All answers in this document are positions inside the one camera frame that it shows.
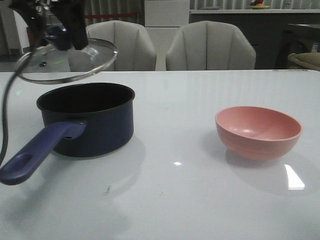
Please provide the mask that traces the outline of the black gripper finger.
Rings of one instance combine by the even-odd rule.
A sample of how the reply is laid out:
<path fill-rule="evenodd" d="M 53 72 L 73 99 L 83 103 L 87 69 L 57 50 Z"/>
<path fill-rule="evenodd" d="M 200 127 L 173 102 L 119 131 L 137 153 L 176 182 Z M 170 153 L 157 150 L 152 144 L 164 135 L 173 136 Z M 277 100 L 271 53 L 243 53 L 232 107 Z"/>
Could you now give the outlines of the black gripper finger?
<path fill-rule="evenodd" d="M 38 46 L 46 46 L 48 42 L 45 40 L 46 30 L 46 5 L 43 0 L 12 0 L 8 6 L 16 11 L 25 21 Z"/>
<path fill-rule="evenodd" d="M 51 0 L 50 11 L 65 27 L 76 50 L 88 45 L 85 22 L 85 0 Z"/>

